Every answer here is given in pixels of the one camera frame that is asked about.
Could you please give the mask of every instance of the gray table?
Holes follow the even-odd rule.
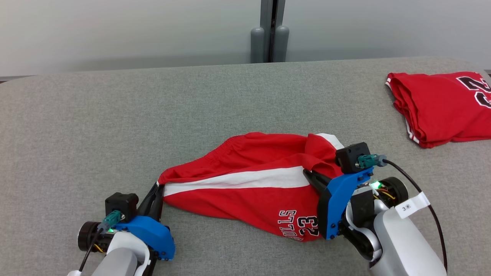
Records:
[[[484,75],[434,57],[83,72],[0,84],[0,275],[77,269],[78,228],[103,218],[106,197],[142,198],[164,169],[251,131],[367,142],[425,191],[443,227],[449,275],[489,275],[491,141],[419,148],[384,86],[389,72],[463,70]],[[376,169],[380,179],[391,175],[402,178]],[[430,212],[411,218],[441,256]],[[163,223],[177,252],[157,264],[156,276],[368,274],[342,238],[301,243],[168,206]],[[84,275],[102,257],[91,255]]]

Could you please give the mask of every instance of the yellow wire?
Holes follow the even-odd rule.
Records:
[[[395,197],[391,196],[391,195],[390,195],[389,193],[387,193],[387,192],[384,192],[384,191],[380,191],[380,190],[379,190],[379,193],[384,193],[384,194],[386,194],[388,197],[390,197],[390,198],[392,198],[392,199],[396,199]]]
[[[102,249],[97,245],[97,244],[94,244],[95,248],[97,248],[97,250],[100,252],[100,253],[104,253],[104,251],[102,251]]]

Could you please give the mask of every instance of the folded red clothing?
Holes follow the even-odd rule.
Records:
[[[423,148],[491,138],[491,89],[479,73],[390,73],[385,83]]]
[[[229,138],[195,161],[165,170],[164,201],[193,213],[240,220],[297,241],[321,238],[319,196],[303,175],[341,175],[334,163],[343,148],[328,134],[249,133]]]

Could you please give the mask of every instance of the white wall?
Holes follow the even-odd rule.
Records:
[[[286,0],[287,61],[443,55],[491,69],[490,0]]]
[[[260,0],[2,0],[0,77],[248,63]]]

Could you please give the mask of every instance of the blue plastic mount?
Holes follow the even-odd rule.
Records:
[[[370,180],[369,173],[373,173],[373,167],[357,173],[343,174],[333,178],[327,185],[326,189],[331,193],[331,198],[327,204],[326,237],[328,239],[331,236],[337,236],[338,222],[341,220],[341,215],[358,185]]]
[[[118,223],[114,228],[119,231],[125,229],[132,233],[158,252],[160,258],[168,260],[174,258],[176,245],[169,229],[153,218],[136,216],[129,223]]]

